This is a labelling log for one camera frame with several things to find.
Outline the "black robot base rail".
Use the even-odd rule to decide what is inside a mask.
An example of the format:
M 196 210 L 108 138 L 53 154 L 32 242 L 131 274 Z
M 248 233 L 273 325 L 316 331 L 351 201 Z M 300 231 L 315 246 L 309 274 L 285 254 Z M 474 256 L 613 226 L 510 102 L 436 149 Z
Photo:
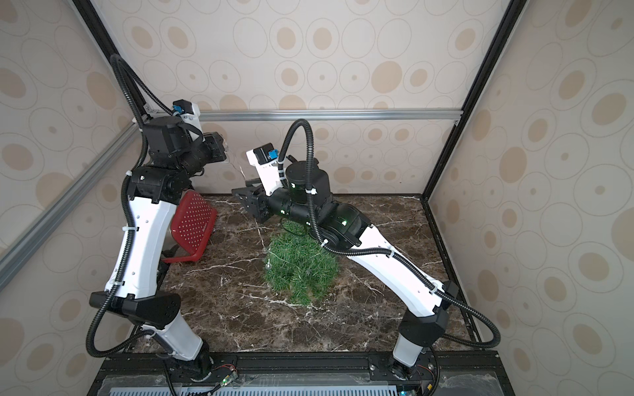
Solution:
M 494 351 L 436 351 L 397 373 L 391 353 L 216 353 L 209 377 L 189 379 L 156 354 L 105 359 L 91 395 L 512 395 Z

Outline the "clear bulb string light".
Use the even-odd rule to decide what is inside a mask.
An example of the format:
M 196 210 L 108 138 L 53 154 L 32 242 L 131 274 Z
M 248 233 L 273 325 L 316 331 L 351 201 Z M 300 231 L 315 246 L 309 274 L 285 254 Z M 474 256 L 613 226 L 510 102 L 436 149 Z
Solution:
M 225 151 L 226 151 L 226 154 L 227 154 L 228 163 L 232 166 L 232 168 L 234 168 L 234 170 L 237 173 L 239 173 L 241 175 L 241 178 L 243 178 L 244 184 L 247 184 L 249 179 L 246 177 L 242 166 L 239 163 L 237 163 L 238 156 L 231 151 L 227 141 L 225 141 L 223 143 L 223 147 L 225 148 Z M 267 250 L 267 247 L 265 246 L 265 243 L 264 243 L 264 238 L 262 236 L 262 229 L 260 228 L 260 226 L 259 226 L 257 221 L 254 221 L 254 224 L 255 224 L 255 228 L 258 231 L 259 239 L 260 239 L 260 242 L 262 244 L 262 252 L 265 255 L 267 255 L 268 254 L 268 250 Z

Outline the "green artificial christmas tree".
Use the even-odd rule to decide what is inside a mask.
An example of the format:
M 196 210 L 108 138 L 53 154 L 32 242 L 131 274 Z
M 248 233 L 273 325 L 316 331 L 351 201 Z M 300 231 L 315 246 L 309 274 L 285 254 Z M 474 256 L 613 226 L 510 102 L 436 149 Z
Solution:
M 293 305 L 323 300 L 338 276 L 337 258 L 312 239 L 308 225 L 282 219 L 280 226 L 267 250 L 265 281 Z

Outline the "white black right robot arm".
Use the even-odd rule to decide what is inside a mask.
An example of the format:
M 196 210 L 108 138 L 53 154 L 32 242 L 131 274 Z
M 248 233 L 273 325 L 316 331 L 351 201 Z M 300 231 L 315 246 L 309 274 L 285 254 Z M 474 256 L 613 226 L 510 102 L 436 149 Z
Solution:
M 457 287 L 416 267 L 363 212 L 337 201 L 316 160 L 287 168 L 278 159 L 251 158 L 249 163 L 258 178 L 232 191 L 246 211 L 258 222 L 278 215 L 303 224 L 322 249 L 356 262 L 392 290 L 407 308 L 392 356 L 400 366 L 415 366 L 421 352 L 445 336 Z

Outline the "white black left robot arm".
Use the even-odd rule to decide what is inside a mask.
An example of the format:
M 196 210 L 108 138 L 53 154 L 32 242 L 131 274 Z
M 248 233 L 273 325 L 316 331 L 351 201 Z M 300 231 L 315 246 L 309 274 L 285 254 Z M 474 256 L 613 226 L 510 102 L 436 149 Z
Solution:
M 168 227 L 192 177 L 209 163 L 226 160 L 224 140 L 216 132 L 204 133 L 193 115 L 162 116 L 140 121 L 139 127 L 140 158 L 125 174 L 121 190 L 122 247 L 104 290 L 91 295 L 90 305 L 97 313 L 86 349 L 92 357 L 106 357 L 148 336 L 172 358 L 196 361 L 204 353 L 204 342 L 181 315 L 179 295 L 158 289 L 159 261 Z M 105 313 L 127 318 L 142 330 L 102 351 L 95 336 Z

